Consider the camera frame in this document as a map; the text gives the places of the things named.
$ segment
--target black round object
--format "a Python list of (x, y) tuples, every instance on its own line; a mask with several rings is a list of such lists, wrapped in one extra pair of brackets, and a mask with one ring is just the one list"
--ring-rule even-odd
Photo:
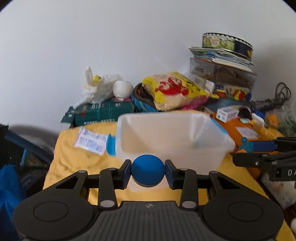
[(259, 241), (275, 237), (284, 220), (281, 208), (271, 200), (254, 197), (215, 197), (203, 209), (208, 226), (230, 240)]
[(16, 230), (27, 239), (68, 239), (85, 230), (94, 218), (92, 205), (79, 195), (63, 189), (38, 194), (20, 203), (12, 215)]

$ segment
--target white plastic container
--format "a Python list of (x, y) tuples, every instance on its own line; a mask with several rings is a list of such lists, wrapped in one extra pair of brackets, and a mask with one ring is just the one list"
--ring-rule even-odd
[[(177, 168), (208, 175), (234, 148), (228, 133), (201, 112), (124, 114), (118, 118), (115, 151), (122, 161), (134, 161), (140, 155), (150, 154), (163, 162), (170, 159)], [(163, 187), (168, 187), (165, 178), (153, 188)], [(128, 188), (145, 190), (132, 178)]]

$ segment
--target round cookie tin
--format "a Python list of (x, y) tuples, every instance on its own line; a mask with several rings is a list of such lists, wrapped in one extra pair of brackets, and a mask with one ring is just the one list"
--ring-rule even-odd
[(253, 46), (228, 34), (204, 33), (202, 35), (202, 47), (220, 48), (248, 60), (252, 59)]

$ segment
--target clear plastic box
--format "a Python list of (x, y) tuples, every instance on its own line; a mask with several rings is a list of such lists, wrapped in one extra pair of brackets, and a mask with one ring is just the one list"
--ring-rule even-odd
[(219, 88), (221, 88), (221, 86), (236, 86), (241, 87), (243, 91), (251, 92), (257, 77), (254, 71), (250, 73), (237, 68), (195, 58), (190, 58), (189, 72), (189, 79), (191, 81), (211, 93), (213, 90), (208, 87), (210, 83), (207, 82), (207, 80), (213, 83), (212, 87), (215, 85), (220, 85)]
[[(150, 154), (163, 162), (172, 160), (177, 168), (208, 175), (209, 171), (217, 170), (225, 154), (234, 148), (228, 133), (198, 111), (124, 114), (118, 119), (115, 151), (122, 161)], [(153, 188), (161, 187), (168, 187), (165, 178)], [(144, 187), (131, 178), (128, 188), (140, 191)]]

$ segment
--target yellow package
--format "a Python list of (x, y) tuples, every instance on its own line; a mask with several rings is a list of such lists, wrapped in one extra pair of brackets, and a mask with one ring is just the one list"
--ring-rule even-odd
[(155, 74), (144, 78), (142, 84), (153, 96), (155, 107), (162, 111), (183, 107), (198, 96), (209, 95), (178, 72)]

